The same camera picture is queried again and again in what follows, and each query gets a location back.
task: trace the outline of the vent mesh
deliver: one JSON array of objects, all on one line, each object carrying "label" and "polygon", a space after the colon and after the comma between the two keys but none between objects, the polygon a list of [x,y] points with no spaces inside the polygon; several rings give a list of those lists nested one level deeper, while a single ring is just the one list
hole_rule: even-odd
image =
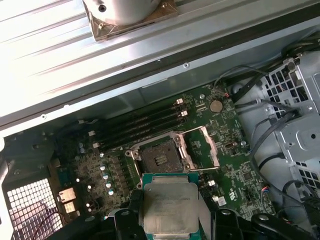
[{"label": "vent mesh", "polygon": [[62,228],[60,215],[48,179],[7,192],[9,214],[14,227],[12,240],[46,239]]}]

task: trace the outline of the cable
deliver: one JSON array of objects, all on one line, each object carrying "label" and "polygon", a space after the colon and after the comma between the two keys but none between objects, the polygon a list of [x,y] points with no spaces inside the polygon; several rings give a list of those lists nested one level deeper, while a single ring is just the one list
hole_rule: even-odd
[{"label": "cable", "polygon": [[254,128],[253,128],[253,130],[252,130],[252,133],[251,133],[251,136],[250,136],[251,143],[254,141],[254,136],[255,136],[255,133],[256,133],[258,127],[259,127],[260,125],[268,122],[268,121],[270,121],[270,118],[263,119],[262,121],[258,122],[258,123],[254,126]]},{"label": "cable", "polygon": [[[320,32],[315,32],[310,36],[300,40],[299,42],[295,42],[289,44],[284,47],[281,51],[281,57],[278,57],[265,67],[259,68],[261,71],[272,72],[275,69],[279,68],[283,65],[283,62],[287,58],[296,58],[299,54],[309,51],[319,51],[320,50]],[[256,85],[259,80],[263,77],[262,74],[257,74],[252,77],[252,79],[243,86],[237,93],[232,96],[232,100],[234,103],[239,101],[244,95],[246,95],[253,87]]]},{"label": "cable", "polygon": [[35,230],[35,232],[34,232],[32,238],[31,238],[31,240],[35,240],[35,239],[36,239],[37,233],[39,232],[39,230],[41,229],[41,227],[43,226],[43,224],[46,222],[46,220],[47,220],[48,218],[50,218],[50,217],[51,217],[52,215],[54,215],[54,214],[59,214],[59,215],[61,216],[61,214],[60,214],[59,212],[57,212],[57,211],[54,211],[54,212],[50,213],[44,220],[42,220],[42,222],[39,223],[39,225],[38,225],[37,229]]},{"label": "cable", "polygon": [[[311,186],[309,186],[308,184],[304,183],[303,181],[299,181],[299,180],[290,180],[290,181],[288,181],[283,186],[282,192],[287,194],[288,189],[291,186],[291,184],[300,184],[302,186],[305,186],[315,198],[319,198],[317,193],[311,188]],[[285,206],[286,206],[286,198],[282,197],[282,208],[285,208]]]},{"label": "cable", "polygon": [[280,217],[280,215],[285,211],[285,210],[288,210],[288,209],[297,209],[297,208],[301,208],[302,206],[286,206],[282,209],[280,209],[277,213],[276,213],[276,216],[277,218]]},{"label": "cable", "polygon": [[262,167],[267,163],[269,162],[270,160],[272,159],[284,159],[285,158],[285,155],[282,153],[282,152],[279,152],[279,153],[276,153],[274,155],[271,155],[269,157],[267,157],[265,160],[263,160],[260,165],[259,165],[259,170],[262,169]]},{"label": "cable", "polygon": [[218,82],[223,78],[225,77],[226,75],[230,74],[231,72],[233,72],[234,70],[237,70],[237,69],[242,69],[242,68],[245,68],[245,69],[250,69],[252,71],[255,71],[257,73],[260,73],[262,75],[269,75],[268,72],[266,71],[263,71],[263,70],[260,70],[258,68],[255,68],[255,67],[252,67],[252,66],[248,66],[248,65],[238,65],[238,66],[235,66],[227,71],[225,71],[224,73],[222,73],[218,78],[217,80],[215,80],[214,84],[213,84],[213,87],[217,87],[218,85]]},{"label": "cable", "polygon": [[292,110],[292,107],[290,107],[290,106],[286,106],[286,105],[283,105],[281,103],[277,103],[277,102],[274,102],[274,101],[269,101],[269,100],[266,100],[266,99],[256,99],[254,101],[248,101],[248,102],[245,102],[245,103],[234,105],[234,107],[236,109],[237,108],[246,108],[246,107],[250,107],[252,105],[258,105],[260,103],[262,103],[262,104],[270,104],[270,105],[274,106],[275,108],[282,109],[282,110],[285,110],[285,111]]},{"label": "cable", "polygon": [[283,128],[286,125],[286,122],[288,122],[292,117],[294,116],[293,112],[288,112],[286,115],[284,115],[281,119],[279,119],[275,124],[273,124],[272,126],[270,126],[264,134],[262,134],[260,136],[260,138],[258,139],[258,141],[256,142],[256,144],[254,145],[252,152],[249,155],[249,161],[252,165],[253,170],[264,180],[264,182],[266,184],[269,185],[269,187],[273,188],[275,191],[277,191],[277,193],[279,193],[280,195],[282,195],[285,198],[288,198],[290,200],[292,200],[293,202],[295,202],[297,205],[301,205],[303,206],[303,203],[296,200],[295,198],[293,198],[292,196],[282,192],[280,189],[276,188],[276,186],[274,186],[268,179],[266,179],[265,176],[263,176],[259,170],[258,164],[255,161],[255,154],[257,153],[258,149],[260,148],[260,146],[264,143],[264,141],[267,139],[267,137],[272,134],[275,130]]},{"label": "cable", "polygon": [[[282,57],[278,57],[277,59],[260,69],[263,71],[268,71],[270,73],[283,65],[283,61],[284,59]],[[254,85],[256,85],[260,81],[263,76],[264,74],[256,74],[255,76],[253,76],[250,81],[248,81],[237,93],[232,96],[233,102],[236,103],[244,95],[246,95],[254,87]]]},{"label": "cable", "polygon": [[262,205],[263,211],[267,214],[268,211],[267,211],[266,206],[265,206],[265,203],[264,203],[264,193],[269,193],[269,189],[268,189],[267,186],[264,187],[264,188],[261,190],[261,195],[260,195],[261,205]]}]

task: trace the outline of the chip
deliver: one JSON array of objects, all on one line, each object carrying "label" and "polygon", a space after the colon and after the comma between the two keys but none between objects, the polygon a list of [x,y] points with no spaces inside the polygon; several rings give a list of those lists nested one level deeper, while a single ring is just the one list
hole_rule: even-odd
[{"label": "chip", "polygon": [[140,155],[147,173],[177,173],[183,170],[176,144],[172,139],[147,147]]},{"label": "chip", "polygon": [[243,174],[243,178],[244,178],[244,180],[246,180],[246,181],[252,179],[252,174],[251,174],[251,172],[246,172],[246,173],[244,173],[244,174]]}]

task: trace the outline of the motherboard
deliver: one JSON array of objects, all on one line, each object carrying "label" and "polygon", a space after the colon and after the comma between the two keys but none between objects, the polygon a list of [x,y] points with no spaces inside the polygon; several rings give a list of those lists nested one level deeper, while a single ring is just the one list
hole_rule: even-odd
[{"label": "motherboard", "polygon": [[251,168],[251,148],[224,89],[208,84],[112,119],[78,124],[80,130],[57,139],[61,169],[71,175],[60,181],[77,186],[87,214],[103,217],[123,207],[142,188],[145,173],[191,172],[220,207],[247,220],[264,208],[274,212],[261,194],[265,186]]}]

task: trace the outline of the screw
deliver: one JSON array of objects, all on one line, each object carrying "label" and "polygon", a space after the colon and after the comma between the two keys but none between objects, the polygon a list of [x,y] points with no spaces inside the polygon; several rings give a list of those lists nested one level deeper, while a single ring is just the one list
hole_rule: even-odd
[{"label": "screw", "polygon": [[99,10],[100,13],[104,13],[104,12],[107,10],[107,8],[106,8],[105,5],[100,5],[100,6],[98,7],[98,10]]},{"label": "screw", "polygon": [[189,64],[188,62],[186,62],[185,64],[183,64],[183,67],[184,67],[185,69],[188,69],[188,68],[190,67],[190,64]]},{"label": "screw", "polygon": [[268,216],[266,216],[266,215],[260,215],[259,219],[262,220],[262,221],[268,221],[269,220]]},{"label": "screw", "polygon": [[222,210],[221,213],[223,215],[230,215],[231,214],[231,212],[229,210]]}]

